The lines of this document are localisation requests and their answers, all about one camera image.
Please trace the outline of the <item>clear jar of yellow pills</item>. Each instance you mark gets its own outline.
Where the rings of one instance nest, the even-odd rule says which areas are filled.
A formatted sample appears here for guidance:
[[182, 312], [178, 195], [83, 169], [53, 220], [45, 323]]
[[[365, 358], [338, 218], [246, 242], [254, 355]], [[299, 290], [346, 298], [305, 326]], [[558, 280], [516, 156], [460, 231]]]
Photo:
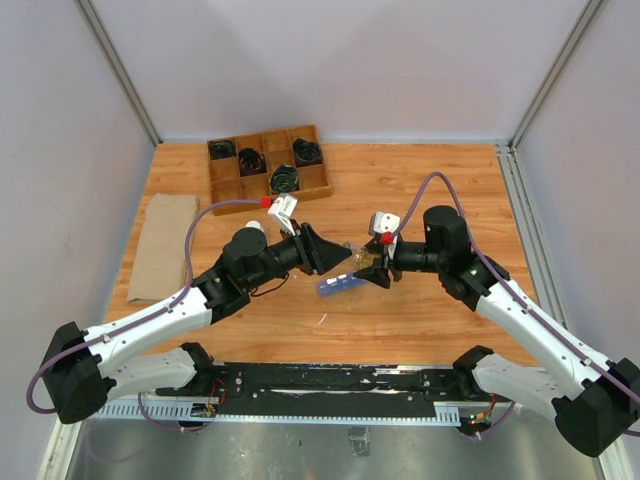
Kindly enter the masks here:
[[345, 242], [343, 246], [351, 251], [349, 261], [352, 270], [362, 270], [371, 267], [378, 258], [377, 253], [370, 252], [366, 247], [350, 242]]

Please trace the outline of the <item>blue weekly pill organizer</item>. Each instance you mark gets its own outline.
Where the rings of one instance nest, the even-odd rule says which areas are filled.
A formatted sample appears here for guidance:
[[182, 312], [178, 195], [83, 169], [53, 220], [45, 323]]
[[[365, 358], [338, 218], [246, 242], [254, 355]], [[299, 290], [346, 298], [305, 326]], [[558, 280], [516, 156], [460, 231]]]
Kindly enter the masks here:
[[316, 293], [320, 298], [344, 293], [362, 287], [366, 281], [354, 276], [354, 271], [328, 278], [316, 284]]

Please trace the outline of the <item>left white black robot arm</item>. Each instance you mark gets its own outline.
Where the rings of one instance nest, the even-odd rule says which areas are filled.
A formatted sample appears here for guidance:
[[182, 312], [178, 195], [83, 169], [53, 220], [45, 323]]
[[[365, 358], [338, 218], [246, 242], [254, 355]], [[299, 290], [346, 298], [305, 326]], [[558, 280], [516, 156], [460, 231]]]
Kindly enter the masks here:
[[149, 377], [132, 370], [149, 363], [145, 351], [235, 314], [249, 304], [254, 290], [286, 280], [294, 269], [320, 275], [350, 255], [308, 223], [273, 245], [255, 227], [240, 229], [211, 268], [171, 297], [110, 324], [85, 330], [74, 322], [59, 327], [41, 362], [52, 413], [61, 423], [74, 424], [109, 400], [130, 394], [134, 384], [150, 389]]

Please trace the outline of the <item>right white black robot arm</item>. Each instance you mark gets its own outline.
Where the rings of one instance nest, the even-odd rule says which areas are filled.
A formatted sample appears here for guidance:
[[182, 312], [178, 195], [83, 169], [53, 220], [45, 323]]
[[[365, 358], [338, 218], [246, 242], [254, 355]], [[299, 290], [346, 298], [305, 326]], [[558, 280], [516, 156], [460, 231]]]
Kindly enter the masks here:
[[433, 273], [451, 297], [502, 328], [538, 363], [523, 367], [476, 346], [453, 364], [455, 392], [466, 400], [488, 393], [519, 403], [592, 458], [629, 433], [639, 419], [638, 366], [612, 361], [547, 314], [476, 248], [456, 209], [431, 207], [423, 224], [424, 241], [405, 241], [398, 216], [374, 213], [366, 246], [373, 261], [356, 277], [389, 288], [405, 272]]

